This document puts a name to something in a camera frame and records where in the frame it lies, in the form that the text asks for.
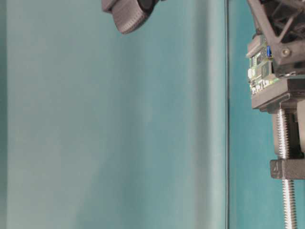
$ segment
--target blue capacitor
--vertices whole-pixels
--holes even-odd
[[[267,45],[267,57],[272,57],[272,52],[269,45]]]

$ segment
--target screw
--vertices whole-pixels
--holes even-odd
[[[290,50],[289,50],[288,48],[282,49],[281,55],[282,55],[283,57],[289,56],[289,55],[290,55]]]
[[[278,158],[291,158],[289,144],[289,114],[283,108],[277,111],[276,127],[278,137]],[[282,180],[283,185],[283,204],[285,215],[285,229],[297,229],[296,209],[295,209],[295,188],[293,180]]]

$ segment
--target metal lead screw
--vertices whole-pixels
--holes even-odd
[[[278,158],[289,159],[291,157],[289,144],[289,114],[280,108],[276,115],[276,128],[279,144]],[[293,180],[282,180],[283,204],[285,214],[285,229],[297,229],[295,209],[295,188]]]

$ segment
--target teal background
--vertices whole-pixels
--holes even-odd
[[[224,10],[1,0],[0,228],[224,228]]]
[[[254,24],[245,0],[231,0],[229,16],[230,217],[234,229],[284,228],[282,182],[270,177],[274,153],[271,115],[251,110],[247,44]],[[298,228],[305,227],[305,182],[295,181]]]

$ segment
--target circuit board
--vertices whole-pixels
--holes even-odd
[[[263,35],[255,37],[249,44],[247,57],[250,59],[248,70],[248,82],[252,95],[259,93],[264,88],[276,83],[272,65],[271,47],[267,44]]]

